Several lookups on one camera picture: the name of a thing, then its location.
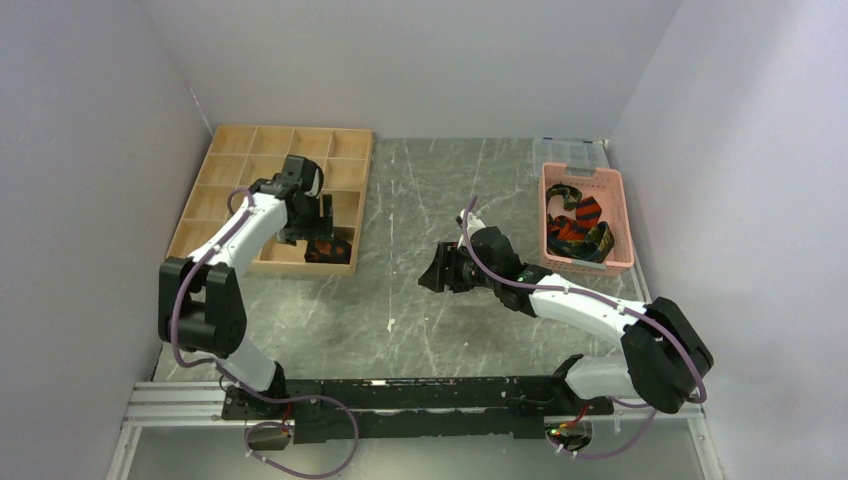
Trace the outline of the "black tie orange flowers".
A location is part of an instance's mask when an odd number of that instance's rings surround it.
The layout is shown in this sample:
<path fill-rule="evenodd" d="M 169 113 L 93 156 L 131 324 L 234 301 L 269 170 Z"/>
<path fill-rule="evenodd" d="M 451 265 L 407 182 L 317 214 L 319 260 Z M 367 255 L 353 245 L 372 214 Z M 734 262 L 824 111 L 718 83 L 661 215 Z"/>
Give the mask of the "black tie orange flowers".
<path fill-rule="evenodd" d="M 304 252 L 306 263 L 348 264 L 351 257 L 352 245 L 340 238 L 309 240 Z"/>

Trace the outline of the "wooden compartment tray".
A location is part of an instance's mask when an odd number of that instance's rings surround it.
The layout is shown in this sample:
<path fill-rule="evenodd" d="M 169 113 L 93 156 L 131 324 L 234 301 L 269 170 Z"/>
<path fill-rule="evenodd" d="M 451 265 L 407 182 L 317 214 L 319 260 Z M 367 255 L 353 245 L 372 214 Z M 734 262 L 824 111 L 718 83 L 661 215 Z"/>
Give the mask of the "wooden compartment tray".
<path fill-rule="evenodd" d="M 228 195 L 259 178 L 271 178 L 289 154 L 314 161 L 324 173 L 322 192 L 332 197 L 336 237 L 351 245 L 344 264 L 305 260 L 307 242 L 296 245 L 271 236 L 254 257 L 251 272 L 351 276 L 362 233 L 373 132 L 367 129 L 221 124 L 187 199 L 167 254 L 185 257 L 201 247 L 230 218 Z"/>

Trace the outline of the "pink perforated plastic basket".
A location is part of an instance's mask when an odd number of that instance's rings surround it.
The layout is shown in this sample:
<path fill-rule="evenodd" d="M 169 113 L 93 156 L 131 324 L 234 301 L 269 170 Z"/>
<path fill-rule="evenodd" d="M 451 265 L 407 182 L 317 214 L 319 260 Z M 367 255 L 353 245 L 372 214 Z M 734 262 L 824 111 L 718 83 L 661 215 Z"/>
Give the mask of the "pink perforated plastic basket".
<path fill-rule="evenodd" d="M 542 266 L 559 273 L 612 277 L 634 265 L 618 171 L 545 163 L 538 205 Z"/>

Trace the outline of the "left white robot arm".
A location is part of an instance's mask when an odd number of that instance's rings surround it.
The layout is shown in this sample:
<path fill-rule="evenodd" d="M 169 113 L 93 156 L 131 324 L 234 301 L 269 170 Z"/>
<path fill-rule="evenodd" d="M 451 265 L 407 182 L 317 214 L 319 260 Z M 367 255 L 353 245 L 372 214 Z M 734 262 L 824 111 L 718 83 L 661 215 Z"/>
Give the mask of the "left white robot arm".
<path fill-rule="evenodd" d="M 281 364 L 246 335 L 240 280 L 271 238 L 294 245 L 331 236 L 323 183 L 316 162 L 287 156 L 272 177 L 233 191 L 241 202 L 209 240 L 159 269 L 158 333 L 176 364 L 213 366 L 248 394 L 248 407 L 264 420 L 285 411 L 289 393 Z"/>

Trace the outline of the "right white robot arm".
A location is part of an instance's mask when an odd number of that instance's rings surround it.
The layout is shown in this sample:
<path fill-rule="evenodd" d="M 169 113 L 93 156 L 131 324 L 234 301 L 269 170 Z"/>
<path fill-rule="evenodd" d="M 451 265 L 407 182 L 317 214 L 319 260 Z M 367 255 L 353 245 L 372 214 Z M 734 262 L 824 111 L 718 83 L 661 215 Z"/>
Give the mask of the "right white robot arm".
<path fill-rule="evenodd" d="M 551 401 L 564 415 L 600 398 L 638 398 L 666 414 L 705 400 L 701 387 L 714 360 L 674 301 L 639 303 L 577 285 L 522 261 L 496 227 L 438 243 L 418 284 L 435 293 L 489 289 L 511 311 L 563 322 L 618 348 L 618 357 L 574 355 L 553 374 Z"/>

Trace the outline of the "clear plastic organizer box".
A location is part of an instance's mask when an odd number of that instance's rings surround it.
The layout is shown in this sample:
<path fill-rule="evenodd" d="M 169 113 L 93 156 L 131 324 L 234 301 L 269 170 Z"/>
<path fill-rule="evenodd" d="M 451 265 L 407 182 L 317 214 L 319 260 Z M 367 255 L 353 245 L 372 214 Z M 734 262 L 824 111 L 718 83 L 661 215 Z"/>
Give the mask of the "clear plastic organizer box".
<path fill-rule="evenodd" d="M 603 141 L 534 138 L 532 145 L 534 176 L 540 178 L 543 165 L 551 162 L 583 169 L 609 167 Z"/>

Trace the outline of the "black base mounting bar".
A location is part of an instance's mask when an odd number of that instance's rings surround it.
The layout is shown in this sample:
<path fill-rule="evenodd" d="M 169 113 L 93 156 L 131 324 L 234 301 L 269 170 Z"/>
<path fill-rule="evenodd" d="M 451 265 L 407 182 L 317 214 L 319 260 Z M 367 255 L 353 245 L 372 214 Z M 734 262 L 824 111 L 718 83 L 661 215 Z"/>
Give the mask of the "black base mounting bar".
<path fill-rule="evenodd" d="M 556 376 L 303 379 L 287 384 L 292 408 L 226 390 L 230 421 L 287 418 L 297 444 L 363 439 L 509 435 L 541 439 L 558 419 L 610 415 L 603 398 L 583 400 Z"/>

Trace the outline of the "aluminium frame rail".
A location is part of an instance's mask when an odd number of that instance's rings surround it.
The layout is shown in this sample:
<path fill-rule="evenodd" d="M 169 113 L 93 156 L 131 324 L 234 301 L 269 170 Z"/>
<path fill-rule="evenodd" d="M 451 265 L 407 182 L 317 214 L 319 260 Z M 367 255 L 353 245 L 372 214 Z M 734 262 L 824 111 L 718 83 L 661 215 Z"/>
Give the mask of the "aluminium frame rail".
<path fill-rule="evenodd" d="M 261 420 L 223 418 L 225 393 L 216 382 L 139 382 L 136 383 L 124 414 L 124 424 L 138 427 L 161 426 L 252 426 Z M 390 417 L 404 411 L 482 414 L 486 407 L 417 408 L 412 410 L 377 409 L 378 416 Z M 642 421 L 649 408 L 631 409 L 620 405 L 614 413 L 593 414 L 584 417 L 593 421 Z M 677 414 L 657 413 L 654 420 L 703 420 L 705 413 L 699 406 L 685 405 Z"/>

